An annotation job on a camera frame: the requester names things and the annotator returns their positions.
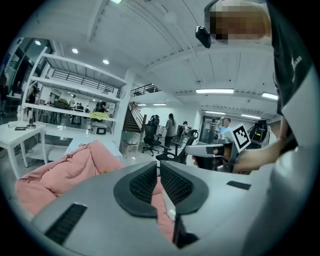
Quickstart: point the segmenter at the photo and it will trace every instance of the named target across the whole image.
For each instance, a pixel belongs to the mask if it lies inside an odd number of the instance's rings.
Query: ceiling light
[[[226,114],[226,113],[222,113],[222,112],[212,112],[212,111],[206,111],[206,113],[217,114],[217,115],[225,115]]]
[[[279,99],[278,95],[267,93],[267,92],[264,92],[262,94],[262,97],[268,98],[268,99],[272,99],[272,100],[275,100],[275,101],[277,101]]]
[[[198,89],[197,94],[233,94],[233,89]]]
[[[248,115],[248,114],[242,114],[241,116],[245,118],[261,119],[261,117],[259,116]]]

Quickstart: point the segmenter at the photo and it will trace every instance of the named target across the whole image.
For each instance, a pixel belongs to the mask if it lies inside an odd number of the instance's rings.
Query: yellow cloth
[[[102,112],[90,112],[90,118],[95,118],[98,120],[102,120],[102,118],[109,118],[109,113],[102,113]]]

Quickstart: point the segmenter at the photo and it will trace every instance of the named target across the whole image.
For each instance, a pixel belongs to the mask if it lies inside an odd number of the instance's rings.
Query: white table
[[[122,154],[120,153],[119,149],[114,144],[114,142],[112,141],[112,137],[108,136],[108,135],[94,135],[94,136],[89,136],[89,137],[85,137],[85,136],[75,137],[71,141],[69,147],[66,149],[64,154],[69,154],[69,153],[77,150],[80,144],[88,144],[88,143],[91,143],[91,142],[93,142],[95,140],[99,140],[99,142],[101,142],[110,151],[110,153],[115,158],[117,158],[119,161],[121,160]]]
[[[26,127],[29,123],[25,121],[17,121],[17,127]],[[20,178],[18,173],[18,163],[15,156],[15,147],[20,144],[22,158],[24,161],[25,167],[28,167],[27,157],[26,157],[26,148],[24,141],[31,138],[32,136],[40,134],[41,135],[41,144],[42,144],[42,153],[44,163],[48,163],[46,150],[45,150],[45,127],[43,125],[36,124],[34,129],[26,130],[15,130],[15,127],[9,128],[8,124],[0,125],[0,147],[8,151],[9,160],[14,172],[14,175],[17,179]]]

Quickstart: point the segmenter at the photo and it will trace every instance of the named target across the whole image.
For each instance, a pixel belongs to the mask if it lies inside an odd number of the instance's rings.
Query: pink blanket
[[[124,165],[96,140],[24,175],[17,180],[16,191],[25,209],[36,215],[43,207],[84,180],[123,167]],[[160,230],[171,241],[174,223],[167,215],[163,189],[158,178],[151,204],[157,208]]]

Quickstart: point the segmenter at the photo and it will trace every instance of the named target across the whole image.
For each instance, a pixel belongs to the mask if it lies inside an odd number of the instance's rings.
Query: white shelving unit
[[[130,91],[132,89],[136,74],[128,70],[125,78],[123,79],[103,69],[74,59],[47,54],[46,50],[47,48],[45,47],[36,60],[29,75],[25,92],[28,91],[31,83],[36,81],[38,84],[41,84],[46,88],[58,89],[83,95],[84,97],[91,99],[93,98],[115,103],[116,107],[113,118],[102,118],[105,121],[112,122],[111,133],[107,133],[106,135],[91,134],[90,131],[85,129],[53,125],[44,122],[37,123],[45,125],[45,132],[47,135],[73,139],[81,137],[91,137],[93,139],[99,139],[102,137],[110,138],[110,140],[115,143],[117,148],[119,148],[121,131],[123,129],[126,111],[130,100]],[[42,74],[41,77],[34,75],[36,67],[43,59],[46,59],[50,66],[49,74],[51,75],[49,75],[49,78],[44,78],[46,74]],[[86,118],[90,117],[90,113],[85,113],[82,111],[73,111],[70,109],[61,109],[48,105],[27,103],[26,97],[27,93],[24,93],[22,99],[23,108],[33,108],[37,110],[51,111]],[[46,147],[48,160],[50,161],[61,158],[66,151],[65,146],[47,145]],[[42,159],[42,156],[39,152],[39,145],[36,145],[30,152],[28,152],[27,156],[29,158]]]

